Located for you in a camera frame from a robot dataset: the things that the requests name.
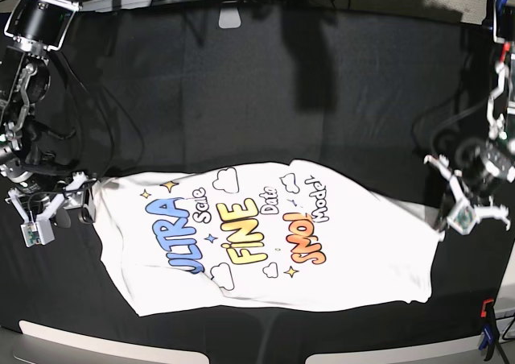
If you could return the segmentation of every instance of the yellow letter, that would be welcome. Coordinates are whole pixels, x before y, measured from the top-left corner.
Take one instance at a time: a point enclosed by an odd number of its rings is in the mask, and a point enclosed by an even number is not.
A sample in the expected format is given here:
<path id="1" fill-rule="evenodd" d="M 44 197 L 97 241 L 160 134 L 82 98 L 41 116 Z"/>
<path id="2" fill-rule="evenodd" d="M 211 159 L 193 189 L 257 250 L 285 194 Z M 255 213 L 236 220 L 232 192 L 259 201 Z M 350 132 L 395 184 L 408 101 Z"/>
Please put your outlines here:
<path id="1" fill-rule="evenodd" d="M 235 265 L 245 265 L 246 263 L 261 262 L 268 258 L 268 255 L 264 253 L 251 254 L 247 249 L 240 249 L 241 255 L 239 255 L 238 252 L 234 249 L 226 250 L 227 254 L 229 254 L 229 257 L 231 258 L 231 261 L 233 261 Z"/>
<path id="2" fill-rule="evenodd" d="M 230 223 L 224 223 L 221 226 L 223 231 L 234 231 L 232 235 L 227 237 L 227 240 L 233 242 L 259 242 L 263 240 L 263 234 L 252 233 L 252 231 L 258 227 L 257 219 L 246 219 L 244 221 L 233 221 Z"/>
<path id="3" fill-rule="evenodd" d="M 236 221 L 244 217 L 255 217 L 258 215 L 258 207 L 256 207 L 252 199 L 245 199 L 243 203 L 246 209 L 243 209 L 240 205 L 233 205 L 233 211 L 229 211 L 223 203 L 218 203 L 216 209 L 218 209 L 220 219 L 222 221 Z"/>

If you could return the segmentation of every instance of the printed graphic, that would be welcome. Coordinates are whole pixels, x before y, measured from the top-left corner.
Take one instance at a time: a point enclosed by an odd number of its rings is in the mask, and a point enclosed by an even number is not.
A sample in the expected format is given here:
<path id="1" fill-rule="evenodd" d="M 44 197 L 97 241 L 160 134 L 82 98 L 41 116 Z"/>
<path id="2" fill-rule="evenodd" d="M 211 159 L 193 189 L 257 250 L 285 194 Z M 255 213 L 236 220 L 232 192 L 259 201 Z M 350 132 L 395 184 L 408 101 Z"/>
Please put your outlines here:
<path id="1" fill-rule="evenodd" d="M 328 211 L 328 203 L 325 200 L 325 197 L 328 193 L 325 189 L 325 185 L 320 183 L 313 176 L 310 179 L 306 180 L 304 183 L 307 185 L 313 184 L 313 187 L 315 187 L 315 191 L 309 194 L 309 196 L 314 197 L 316 199 L 316 209 L 313 210 L 313 212 L 311 213 L 311 215 L 314 218 L 313 222 L 321 223 L 323 221 L 328 221 L 329 217 L 326 215 L 326 211 Z"/>
<path id="2" fill-rule="evenodd" d="M 284 274 L 289 274 L 291 278 L 293 278 L 293 274 L 298 273 L 298 270 L 294 270 L 293 267 L 290 267 L 290 270 L 285 271 Z"/>
<path id="3" fill-rule="evenodd" d="M 168 193 L 171 193 L 171 189 L 174 188 L 176 185 L 179 185 L 179 183 L 174 183 L 173 181 L 169 181 L 165 184 L 161 184 L 161 187 L 168 188 Z"/>
<path id="4" fill-rule="evenodd" d="M 203 188 L 193 191 L 193 198 L 196 202 L 196 211 L 193 213 L 193 220 L 197 223 L 209 223 L 211 221 L 211 214 L 209 213 L 208 197 L 206 190 Z"/>
<path id="5" fill-rule="evenodd" d="M 278 273 L 278 269 L 277 269 L 277 263 L 272 262 L 267 267 L 263 267 L 263 273 L 265 273 L 265 275 L 268 278 L 277 278 L 277 277 L 279 277 L 279 273 Z"/>
<path id="6" fill-rule="evenodd" d="M 190 213 L 175 207 L 175 202 L 180 200 L 182 197 L 156 199 L 146 205 L 145 210 L 152 215 L 167 217 L 167 219 L 158 219 L 152 225 L 155 238 L 163 250 L 172 251 L 172 247 L 177 249 L 177 246 L 186 246 L 180 247 L 182 250 L 186 249 L 186 253 L 168 252 L 168 264 L 197 274 L 204 271 L 204 265 L 199 262 L 202 259 L 202 252 L 194 238 L 179 238 L 196 234 L 195 228 L 187 227 Z M 173 223 L 168 220 L 171 218 L 175 220 Z"/>
<path id="7" fill-rule="evenodd" d="M 216 180 L 212 182 L 214 189 L 226 191 L 227 193 L 239 193 L 238 175 L 235 168 L 221 169 L 218 171 Z"/>
<path id="8" fill-rule="evenodd" d="M 219 288 L 231 291 L 234 289 L 233 274 L 227 263 L 221 263 L 211 268 L 211 279 Z"/>
<path id="9" fill-rule="evenodd" d="M 289 173 L 289 174 L 281 177 L 280 179 L 281 179 L 281 182 L 284 184 L 284 188 L 288 192 L 292 192 L 292 193 L 300 192 L 300 188 L 297 186 L 297 184 L 295 184 L 295 174 Z"/>
<path id="10" fill-rule="evenodd" d="M 312 260 L 315 265 L 325 262 L 325 254 L 320 251 L 322 245 L 318 243 L 318 237 L 313 235 L 315 226 L 311 215 L 301 213 L 285 213 L 284 221 L 291 221 L 288 230 L 292 233 L 286 237 L 286 241 L 295 245 L 291 249 L 291 259 L 296 263 L 304 263 Z"/>
<path id="11" fill-rule="evenodd" d="M 207 238 L 204 238 L 206 241 L 210 241 L 211 243 L 215 242 L 215 239 L 218 239 L 218 238 L 215 238 L 213 237 L 211 234 L 209 234 L 209 236 Z"/>
<path id="12" fill-rule="evenodd" d="M 258 215 L 258 207 L 252 199 L 244 200 L 245 209 L 240 205 L 233 205 L 233 211 L 229 211 L 223 203 L 216 205 L 220 219 L 224 222 L 221 225 L 222 231 L 232 231 L 227 237 L 229 243 L 222 243 L 221 246 L 227 250 L 231 262 L 235 265 L 261 262 L 268 258 L 265 253 L 252 254 L 249 248 L 263 247 L 261 241 L 265 238 L 261 233 L 253 233 L 258 227 L 259 221 L 255 218 Z"/>
<path id="13" fill-rule="evenodd" d="M 152 196 L 150 195 L 145 189 L 143 190 L 143 193 L 140 195 L 140 196 L 143 196 L 145 199 L 148 199 L 149 196 Z"/>
<path id="14" fill-rule="evenodd" d="M 277 215 L 279 213 L 279 200 L 275 188 L 265 187 L 264 193 L 260 193 L 259 197 L 265 199 L 265 204 L 259 209 L 259 213 L 263 215 Z"/>

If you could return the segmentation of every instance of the blue letter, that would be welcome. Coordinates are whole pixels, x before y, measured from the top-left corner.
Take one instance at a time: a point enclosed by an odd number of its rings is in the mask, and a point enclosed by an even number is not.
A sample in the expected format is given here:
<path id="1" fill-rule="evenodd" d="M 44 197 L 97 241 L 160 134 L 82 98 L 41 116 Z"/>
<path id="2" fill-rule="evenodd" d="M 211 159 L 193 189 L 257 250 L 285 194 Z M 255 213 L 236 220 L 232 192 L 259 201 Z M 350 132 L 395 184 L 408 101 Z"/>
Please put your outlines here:
<path id="1" fill-rule="evenodd" d="M 202 259 L 202 253 L 196 246 L 195 239 L 176 239 L 171 241 L 171 246 L 187 246 L 190 254 L 167 253 L 168 259 Z"/>
<path id="2" fill-rule="evenodd" d="M 187 223 L 185 217 L 177 219 L 175 223 L 170 223 L 163 219 L 156 221 L 152 226 L 155 237 L 158 239 L 159 245 L 165 250 L 170 251 L 167 238 L 182 237 L 183 235 L 193 235 L 196 230 L 193 227 L 184 227 Z"/>
<path id="3" fill-rule="evenodd" d="M 168 217 L 189 217 L 190 213 L 185 209 L 177 209 L 175 201 L 180 201 L 182 197 L 172 197 L 171 199 L 157 199 L 149 203 L 145 210 L 154 215 L 167 215 Z"/>
<path id="4" fill-rule="evenodd" d="M 193 267 L 193 270 L 188 270 L 192 274 L 201 273 L 204 271 L 204 266 L 202 263 L 194 261 L 192 259 L 171 259 L 168 261 L 168 264 L 172 267 L 174 266 L 189 266 Z"/>

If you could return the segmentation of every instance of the blue clamp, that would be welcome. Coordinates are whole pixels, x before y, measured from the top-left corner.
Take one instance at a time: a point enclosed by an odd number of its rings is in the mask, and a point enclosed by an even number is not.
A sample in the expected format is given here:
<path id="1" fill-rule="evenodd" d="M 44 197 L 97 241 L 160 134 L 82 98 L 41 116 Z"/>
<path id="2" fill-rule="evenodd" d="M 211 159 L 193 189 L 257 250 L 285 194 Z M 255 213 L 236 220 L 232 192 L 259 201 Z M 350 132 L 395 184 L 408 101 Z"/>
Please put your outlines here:
<path id="1" fill-rule="evenodd" d="M 483 338 L 483 341 L 480 344 L 479 350 L 483 350 L 487 346 L 492 346 L 492 345 L 495 344 L 495 341 L 493 339 L 492 328 L 490 328 L 490 325 L 486 324 L 483 327 L 483 335 L 484 335 L 484 338 Z"/>

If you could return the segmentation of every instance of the orange letter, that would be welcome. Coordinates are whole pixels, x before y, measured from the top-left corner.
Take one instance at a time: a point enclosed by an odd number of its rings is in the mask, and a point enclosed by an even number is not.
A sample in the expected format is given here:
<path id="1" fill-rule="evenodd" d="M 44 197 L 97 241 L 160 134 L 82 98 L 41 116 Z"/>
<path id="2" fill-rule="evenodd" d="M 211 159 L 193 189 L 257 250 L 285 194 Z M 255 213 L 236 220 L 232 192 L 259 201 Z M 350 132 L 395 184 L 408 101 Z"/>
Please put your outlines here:
<path id="1" fill-rule="evenodd" d="M 312 263 L 315 265 L 320 265 L 321 263 L 325 262 L 325 254 L 322 251 L 316 251 L 315 253 L 310 253 L 305 256 L 302 256 L 301 254 L 292 254 L 291 259 L 293 259 L 293 262 L 297 263 L 305 263 L 310 259 L 314 259 Z"/>
<path id="2" fill-rule="evenodd" d="M 301 237 L 300 235 L 288 235 L 286 237 L 286 240 L 289 243 L 294 243 L 297 245 L 293 249 L 291 249 L 292 253 L 306 254 L 322 249 L 322 246 L 319 243 L 315 243 L 314 245 L 311 244 L 311 241 L 316 242 L 319 240 L 315 236 L 305 238 Z"/>
<path id="3" fill-rule="evenodd" d="M 302 215 L 301 213 L 285 213 L 282 215 L 282 219 L 284 221 L 299 221 L 302 219 L 307 219 L 308 221 L 311 220 L 311 215 Z"/>
<path id="4" fill-rule="evenodd" d="M 310 221 L 302 219 L 299 221 L 291 222 L 290 227 L 288 227 L 288 230 L 291 231 L 293 234 L 309 237 L 313 234 L 315 227 L 313 226 L 313 223 L 311 223 Z"/>
<path id="5" fill-rule="evenodd" d="M 243 204 L 246 209 L 243 209 L 240 205 L 233 205 L 233 211 L 229 211 L 223 203 L 218 203 L 216 209 L 218 209 L 222 221 L 236 221 L 244 217 L 255 217 L 258 215 L 258 207 L 256 207 L 252 199 L 245 199 Z"/>

